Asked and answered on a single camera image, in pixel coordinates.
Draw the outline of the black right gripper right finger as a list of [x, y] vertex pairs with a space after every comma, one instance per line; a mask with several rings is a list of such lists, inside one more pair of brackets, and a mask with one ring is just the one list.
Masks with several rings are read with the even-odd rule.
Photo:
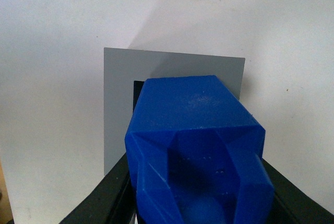
[[333, 223], [333, 214], [309, 198], [278, 170], [263, 160], [275, 194], [266, 223]]

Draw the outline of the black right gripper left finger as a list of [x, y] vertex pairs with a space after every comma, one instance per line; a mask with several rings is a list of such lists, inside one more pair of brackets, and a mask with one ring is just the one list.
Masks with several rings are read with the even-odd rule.
[[123, 155], [97, 187], [61, 223], [128, 224], [135, 222], [135, 200], [128, 162]]

